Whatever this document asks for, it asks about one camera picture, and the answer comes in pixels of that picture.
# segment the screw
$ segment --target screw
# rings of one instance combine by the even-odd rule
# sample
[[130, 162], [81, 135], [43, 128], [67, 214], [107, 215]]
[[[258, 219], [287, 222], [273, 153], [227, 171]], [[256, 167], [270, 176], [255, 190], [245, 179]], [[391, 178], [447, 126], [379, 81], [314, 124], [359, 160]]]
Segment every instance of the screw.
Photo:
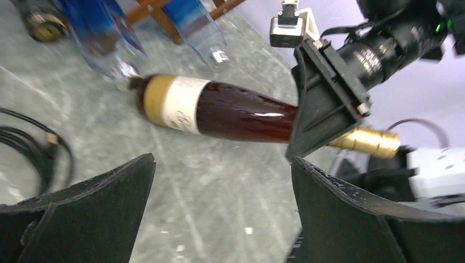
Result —
[[360, 114], [362, 115], [365, 115], [368, 113], [368, 111], [370, 110], [370, 108], [368, 107], [368, 105], [366, 105], [365, 102], [363, 102], [362, 104], [360, 104], [358, 107], [357, 107], [357, 110], [359, 110]]
[[321, 41], [319, 41], [319, 40], [314, 41], [314, 42], [313, 42], [313, 45], [314, 45], [317, 49], [320, 49], [320, 48], [323, 47], [323, 43], [322, 43]]
[[379, 51], [381, 51], [381, 53], [386, 53], [386, 51], [388, 51], [388, 49], [384, 46], [384, 45], [380, 45], [379, 46]]

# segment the concrete floor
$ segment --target concrete floor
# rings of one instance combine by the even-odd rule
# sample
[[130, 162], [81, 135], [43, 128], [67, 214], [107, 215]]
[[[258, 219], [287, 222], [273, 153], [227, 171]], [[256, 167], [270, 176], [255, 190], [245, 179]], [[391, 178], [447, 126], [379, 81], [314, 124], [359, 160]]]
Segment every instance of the concrete floor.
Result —
[[[216, 79], [294, 104], [290, 66], [267, 41], [235, 12], [218, 24], [230, 45], [229, 69], [210, 71], [149, 20], [137, 28], [149, 56], [143, 74]], [[283, 262], [292, 246], [300, 222], [283, 157], [286, 145], [223, 141], [147, 123], [134, 107], [134, 94], [93, 72], [70, 39], [44, 45], [27, 36], [8, 1], [0, 3], [0, 105], [69, 141], [77, 158], [76, 182], [153, 153], [157, 172], [132, 263]], [[44, 136], [6, 116], [0, 123]], [[326, 170], [335, 155], [322, 148], [308, 160]], [[33, 169], [0, 145], [0, 203], [31, 197], [35, 186]]]

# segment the wooden stand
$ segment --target wooden stand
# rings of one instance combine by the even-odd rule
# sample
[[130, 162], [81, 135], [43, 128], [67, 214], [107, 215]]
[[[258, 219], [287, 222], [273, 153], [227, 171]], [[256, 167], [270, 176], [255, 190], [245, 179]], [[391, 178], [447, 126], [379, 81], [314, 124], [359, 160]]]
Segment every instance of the wooden stand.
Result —
[[[213, 0], [216, 9], [211, 11], [210, 15], [213, 19], [217, 19], [244, 1], [245, 0]], [[162, 9], [169, 0], [137, 0], [137, 2], [139, 2], [139, 6], [126, 14], [132, 25], [149, 15], [173, 37], [176, 44], [181, 44], [183, 42], [173, 23]]]

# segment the dark glass bottle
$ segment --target dark glass bottle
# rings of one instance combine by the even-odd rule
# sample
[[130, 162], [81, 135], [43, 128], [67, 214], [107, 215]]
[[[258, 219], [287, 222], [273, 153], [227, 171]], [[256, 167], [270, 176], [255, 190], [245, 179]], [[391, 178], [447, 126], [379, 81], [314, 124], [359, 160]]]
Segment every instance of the dark glass bottle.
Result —
[[[175, 75], [134, 79], [137, 106], [158, 125], [227, 140], [288, 143], [297, 107], [236, 85]], [[331, 146], [391, 157], [397, 134], [357, 128]]]
[[39, 42], [56, 41], [67, 35], [66, 17], [52, 0], [11, 0], [26, 31]]

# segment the bottle cap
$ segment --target bottle cap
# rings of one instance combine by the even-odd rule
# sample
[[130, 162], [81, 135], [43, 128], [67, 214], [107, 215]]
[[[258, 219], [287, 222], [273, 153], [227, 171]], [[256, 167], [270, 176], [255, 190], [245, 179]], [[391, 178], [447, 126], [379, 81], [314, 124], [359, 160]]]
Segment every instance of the bottle cap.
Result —
[[400, 139], [399, 135], [392, 131], [357, 127], [331, 141], [329, 145], [390, 159], [397, 154]]
[[115, 86], [123, 92], [126, 92], [129, 90], [129, 85], [132, 79], [141, 78], [137, 68], [135, 68], [133, 65], [128, 64], [126, 62], [119, 63], [113, 69], [113, 76], [114, 76]]
[[224, 51], [217, 50], [210, 54], [210, 59], [215, 65], [229, 61], [229, 57], [224, 53]]

